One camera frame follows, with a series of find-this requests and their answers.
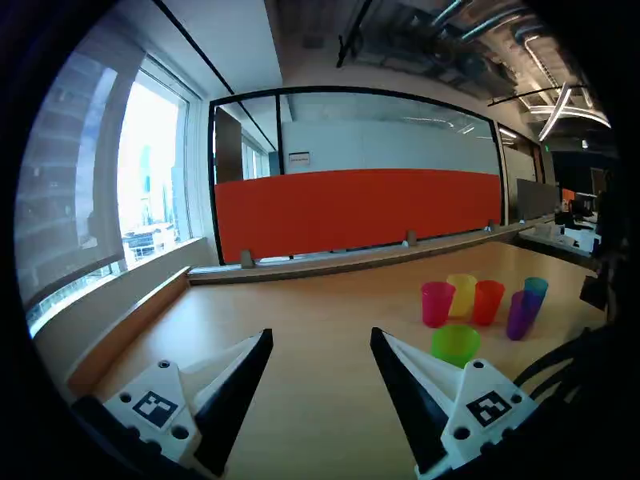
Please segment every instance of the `wooden table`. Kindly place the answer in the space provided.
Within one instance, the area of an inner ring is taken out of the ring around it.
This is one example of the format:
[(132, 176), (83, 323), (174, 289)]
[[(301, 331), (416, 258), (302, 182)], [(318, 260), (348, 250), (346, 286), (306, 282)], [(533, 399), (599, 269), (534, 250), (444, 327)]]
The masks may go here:
[[(238, 435), (228, 479), (414, 478), (414, 459), (369, 348), (379, 326), (429, 351), (420, 285), (470, 273), (506, 285), (496, 323), (479, 329), (486, 358), (507, 377), (600, 326), (579, 300), (588, 270), (502, 243), (395, 266), (323, 277), (189, 288), (113, 365), (97, 388), (107, 399), (161, 358), (180, 366), (270, 327), (274, 349)], [(523, 342), (505, 335), (510, 296), (529, 276), (549, 290)]]

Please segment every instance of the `green cup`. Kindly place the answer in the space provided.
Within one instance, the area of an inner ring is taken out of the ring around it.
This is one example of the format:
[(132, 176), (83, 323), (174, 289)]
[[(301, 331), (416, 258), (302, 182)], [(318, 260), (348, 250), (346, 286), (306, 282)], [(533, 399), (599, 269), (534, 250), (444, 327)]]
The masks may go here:
[(464, 368), (480, 348), (480, 334), (468, 325), (445, 325), (434, 332), (431, 354)]

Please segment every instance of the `red-orange wall panel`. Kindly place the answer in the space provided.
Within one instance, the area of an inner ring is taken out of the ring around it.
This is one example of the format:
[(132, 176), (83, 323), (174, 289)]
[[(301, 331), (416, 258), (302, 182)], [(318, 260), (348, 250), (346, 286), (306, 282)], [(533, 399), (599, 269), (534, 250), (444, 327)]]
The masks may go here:
[(453, 170), (337, 170), (215, 187), (225, 262), (401, 242), (500, 223), (500, 177)]

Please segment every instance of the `plastic cup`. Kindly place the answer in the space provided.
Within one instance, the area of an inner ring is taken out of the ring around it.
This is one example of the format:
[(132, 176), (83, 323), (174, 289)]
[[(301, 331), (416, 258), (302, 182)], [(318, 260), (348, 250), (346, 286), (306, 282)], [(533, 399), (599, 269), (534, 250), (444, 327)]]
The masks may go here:
[(473, 275), (452, 274), (446, 281), (455, 287), (454, 302), (451, 304), (449, 315), (452, 317), (465, 317), (474, 306), (475, 284), (477, 280)]
[(432, 328), (446, 323), (455, 287), (447, 282), (428, 282), (422, 286), (422, 322)]
[(542, 298), (546, 295), (546, 289), (549, 287), (549, 283), (544, 278), (528, 277), (525, 280), (525, 291), (532, 292)]
[(536, 294), (520, 290), (511, 297), (506, 336), (511, 340), (521, 340), (531, 328), (540, 310), (542, 299)]
[(482, 280), (475, 284), (473, 321), (478, 325), (490, 325), (500, 307), (505, 286), (493, 280)]
[(460, 368), (471, 360), (480, 348), (480, 334), (468, 325), (445, 325), (435, 331), (431, 354)]

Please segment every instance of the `glass partition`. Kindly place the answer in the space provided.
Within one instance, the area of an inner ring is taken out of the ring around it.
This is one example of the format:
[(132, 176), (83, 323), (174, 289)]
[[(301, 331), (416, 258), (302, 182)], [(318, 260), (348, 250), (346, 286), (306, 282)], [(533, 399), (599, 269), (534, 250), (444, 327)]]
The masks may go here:
[(296, 258), (503, 222), (502, 162), (487, 118), (353, 87), (266, 90), (212, 107), (223, 263), (244, 250), (254, 260)]

